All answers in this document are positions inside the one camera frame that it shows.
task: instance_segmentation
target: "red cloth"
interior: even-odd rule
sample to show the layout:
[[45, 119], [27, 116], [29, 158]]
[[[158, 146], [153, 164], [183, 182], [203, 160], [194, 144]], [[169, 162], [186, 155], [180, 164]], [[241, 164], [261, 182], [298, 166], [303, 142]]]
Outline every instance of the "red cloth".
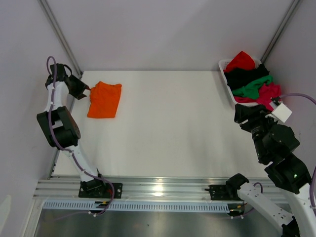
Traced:
[[239, 103], [252, 103], [257, 102], [258, 104], [266, 106], [266, 108], [270, 111], [273, 110], [271, 107], [271, 98], [278, 97], [281, 95], [281, 87], [280, 85], [275, 85], [271, 82], [269, 85], [263, 84], [262, 87], [259, 88], [259, 98], [251, 99], [248, 97], [239, 97], [234, 96], [235, 100]]
[[255, 69], [255, 62], [244, 51], [237, 54], [237, 56], [227, 65], [224, 73], [229, 73], [235, 68], [241, 68], [247, 71]]

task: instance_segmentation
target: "orange cloth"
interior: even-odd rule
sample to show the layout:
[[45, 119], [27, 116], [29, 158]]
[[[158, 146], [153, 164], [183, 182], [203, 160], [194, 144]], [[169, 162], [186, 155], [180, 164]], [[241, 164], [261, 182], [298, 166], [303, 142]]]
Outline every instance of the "orange cloth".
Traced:
[[121, 84], [99, 82], [91, 89], [91, 105], [87, 116], [94, 119], [114, 118], [119, 106]]

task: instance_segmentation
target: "gray floor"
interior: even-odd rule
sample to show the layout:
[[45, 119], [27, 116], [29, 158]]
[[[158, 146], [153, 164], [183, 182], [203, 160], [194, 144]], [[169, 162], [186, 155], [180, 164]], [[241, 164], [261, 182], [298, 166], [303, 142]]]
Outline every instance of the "gray floor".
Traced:
[[85, 213], [43, 210], [36, 237], [279, 237], [259, 213], [231, 220], [226, 214], [108, 211]]

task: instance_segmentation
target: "green cloth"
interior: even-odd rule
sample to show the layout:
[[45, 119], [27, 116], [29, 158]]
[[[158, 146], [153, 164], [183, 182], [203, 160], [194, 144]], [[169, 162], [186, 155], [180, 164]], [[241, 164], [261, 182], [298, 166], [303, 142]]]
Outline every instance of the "green cloth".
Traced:
[[269, 85], [272, 82], [272, 80], [272, 76], [265, 76], [250, 82], [246, 86], [233, 90], [232, 93], [236, 96], [257, 99], [259, 98], [258, 89], [262, 87], [263, 84]]

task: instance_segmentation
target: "white laundry basket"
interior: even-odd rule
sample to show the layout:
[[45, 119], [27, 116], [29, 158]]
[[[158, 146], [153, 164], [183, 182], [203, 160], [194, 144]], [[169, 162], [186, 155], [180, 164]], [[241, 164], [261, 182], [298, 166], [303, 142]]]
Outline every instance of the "white laundry basket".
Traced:
[[[251, 57], [253, 59], [253, 61], [255, 62], [255, 68], [257, 68], [260, 64], [261, 64], [261, 61], [255, 57]], [[229, 95], [231, 96], [231, 99], [232, 99], [232, 102], [233, 104], [241, 104], [241, 105], [246, 105], [246, 106], [255, 106], [257, 105], [257, 103], [253, 102], [253, 103], [239, 103], [235, 100], [234, 98], [234, 95], [232, 93], [232, 90], [230, 89], [230, 87], [227, 85], [227, 79], [225, 77], [225, 74], [224, 74], [224, 70], [226, 69], [227, 65], [232, 61], [232, 59], [223, 59], [221, 61], [219, 61], [218, 63], [218, 66], [219, 66], [219, 69], [221, 70], [221, 73], [222, 73], [222, 79], [224, 80], [225, 82], [225, 85], [227, 87], [227, 90], [229, 92]]]

